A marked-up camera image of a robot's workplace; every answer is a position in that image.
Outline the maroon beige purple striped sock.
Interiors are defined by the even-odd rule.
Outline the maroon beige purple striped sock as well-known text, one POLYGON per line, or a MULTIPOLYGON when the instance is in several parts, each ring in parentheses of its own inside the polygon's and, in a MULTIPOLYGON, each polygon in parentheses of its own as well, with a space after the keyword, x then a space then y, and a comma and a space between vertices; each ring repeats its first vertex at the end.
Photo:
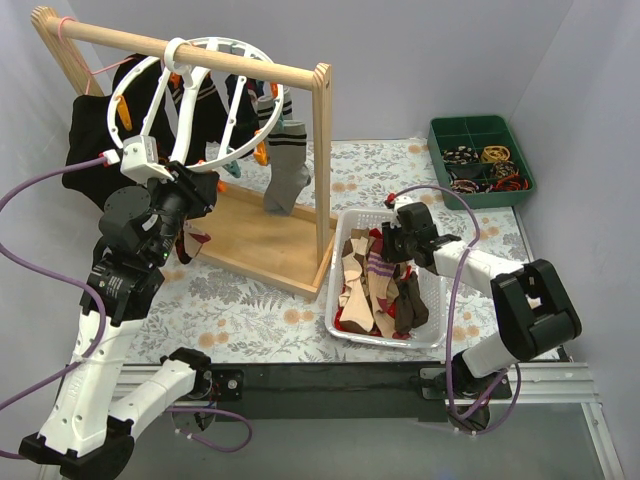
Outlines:
POLYGON ((190 258, 195 258, 202 247, 211 240, 211 236, 197 228, 192 222, 186 221, 183 225, 184 251, 190 258))

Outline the white round clip hanger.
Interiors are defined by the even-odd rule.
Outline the white round clip hanger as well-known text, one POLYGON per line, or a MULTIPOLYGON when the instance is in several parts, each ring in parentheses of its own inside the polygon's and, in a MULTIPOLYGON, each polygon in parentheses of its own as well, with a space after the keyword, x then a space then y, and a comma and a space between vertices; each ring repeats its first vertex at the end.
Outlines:
POLYGON ((234 74, 225 88, 222 99, 205 67, 168 67, 162 58, 144 56, 114 84, 106 113, 109 136, 119 149, 140 137, 160 142, 169 93, 178 118, 169 132, 169 158, 194 169, 222 167, 238 177, 239 158, 267 163, 266 139, 291 118, 290 92, 282 84, 234 74))

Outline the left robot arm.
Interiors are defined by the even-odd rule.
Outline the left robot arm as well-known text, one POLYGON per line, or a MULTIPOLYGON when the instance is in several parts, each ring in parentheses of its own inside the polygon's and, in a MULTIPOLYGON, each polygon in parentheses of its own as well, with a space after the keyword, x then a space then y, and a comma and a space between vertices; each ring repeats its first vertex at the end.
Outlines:
POLYGON ((217 200, 217 173, 195 173, 177 162, 163 170, 167 179, 126 186, 107 198, 71 370, 49 418, 20 444, 22 457, 57 466, 67 479, 116 478, 158 416, 182 397, 200 400, 212 390, 210 358, 180 348, 133 393, 112 399, 185 222, 206 216, 217 200))

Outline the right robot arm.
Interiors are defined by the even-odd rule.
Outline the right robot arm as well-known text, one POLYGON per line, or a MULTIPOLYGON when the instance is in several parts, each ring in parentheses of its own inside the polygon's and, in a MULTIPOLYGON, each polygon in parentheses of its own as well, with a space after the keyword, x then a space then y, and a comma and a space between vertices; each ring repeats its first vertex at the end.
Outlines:
POLYGON ((547 260, 511 261, 476 250, 455 235, 441 235, 426 205, 391 197, 382 224, 383 258, 411 261, 434 275, 457 279, 493 301, 497 332, 445 361, 447 389, 475 397, 497 373, 579 337, 582 324, 547 260))

